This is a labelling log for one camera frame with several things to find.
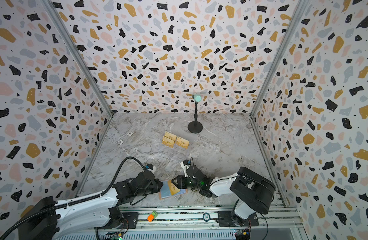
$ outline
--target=marble tabletop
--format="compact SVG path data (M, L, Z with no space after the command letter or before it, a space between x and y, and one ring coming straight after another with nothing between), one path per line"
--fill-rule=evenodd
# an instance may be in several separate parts
M207 176L225 177L244 166L270 179L249 114L199 114L203 131L198 134L188 131L191 121L193 113L116 113L80 195L105 189L127 156L133 156L143 164L153 164L155 177L161 181L184 174L180 162L190 157ZM165 131L189 140L188 149L163 145ZM128 160L116 182L136 177L141 170L136 162ZM189 189L186 194L166 199L151 194L135 206L232 205L236 200L233 194L209 199Z

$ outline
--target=robotic arm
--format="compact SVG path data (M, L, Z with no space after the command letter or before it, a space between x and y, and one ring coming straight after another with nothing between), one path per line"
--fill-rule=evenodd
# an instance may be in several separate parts
M253 213L267 214L273 201L274 184L246 167L223 178L211 179L204 175L190 160L181 163L185 175L172 179L179 189L197 189L205 197L218 197L223 194L236 194L239 197L231 212L235 225L243 226Z
M136 178L113 184L127 159L137 161L143 171ZM128 228L130 222L125 220L117 206L125 203L134 205L142 200L132 203L135 197L145 198L148 194L158 193L163 183L155 179L153 171L152 164L144 167L136 158L126 157L107 189L67 200L43 198L0 240L4 240L16 228L19 229L19 240L53 240L88 228L112 229L121 225Z

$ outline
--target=yellow card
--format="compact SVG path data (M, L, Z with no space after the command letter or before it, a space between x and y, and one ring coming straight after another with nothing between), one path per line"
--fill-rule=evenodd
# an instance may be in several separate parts
M162 144L167 145L168 147L173 147L173 145L175 144L175 141L167 137L162 137Z
M179 145L180 147L188 149L189 141L185 140L184 138L177 137L176 144Z
M169 139L172 139L173 141L176 141L176 137L177 136L174 135L174 134L172 134L172 133L170 133L170 132L165 132L164 137L167 137Z
M172 196L180 191L180 189L178 189L175 185L172 184L171 180L168 180L167 182Z

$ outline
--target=terrazzo pattern wallpaper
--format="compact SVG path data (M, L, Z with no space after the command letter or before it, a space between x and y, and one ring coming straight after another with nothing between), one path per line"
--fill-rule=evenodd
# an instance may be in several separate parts
M109 119L39 2L0 1L0 235L75 196Z
M368 240L368 0L311 2L259 104L309 238Z
M250 112L298 0L54 0L114 112Z

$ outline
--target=patterned wall panel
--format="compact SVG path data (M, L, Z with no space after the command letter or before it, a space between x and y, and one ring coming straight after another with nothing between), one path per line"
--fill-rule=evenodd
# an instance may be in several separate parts
M310 239L368 240L368 0L313 1L260 105Z
M55 0L119 112L250 112L297 1Z
M74 196L108 119L39 2L0 1L0 235Z

